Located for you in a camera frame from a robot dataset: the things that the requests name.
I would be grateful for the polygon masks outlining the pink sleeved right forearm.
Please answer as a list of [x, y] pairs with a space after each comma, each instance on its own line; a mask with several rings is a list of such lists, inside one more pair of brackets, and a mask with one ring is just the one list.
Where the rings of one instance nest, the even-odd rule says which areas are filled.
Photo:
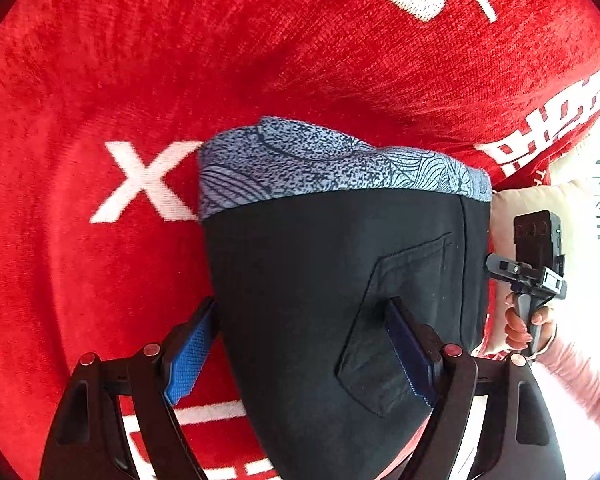
[[536, 360], [580, 405], [588, 419], [600, 428], [600, 370], [592, 359], [555, 335], [536, 355]]

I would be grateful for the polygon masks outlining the right hand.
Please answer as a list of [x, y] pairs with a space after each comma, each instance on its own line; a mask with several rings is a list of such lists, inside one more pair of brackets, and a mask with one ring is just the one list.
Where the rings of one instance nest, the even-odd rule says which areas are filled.
[[[529, 348], [532, 336], [526, 322], [517, 313], [518, 298], [513, 292], [505, 297], [505, 305], [507, 307], [505, 312], [507, 348], [521, 352]], [[536, 350], [542, 353], [548, 349], [556, 334], [555, 311], [550, 307], [539, 308], [532, 316], [531, 323], [540, 331]]]

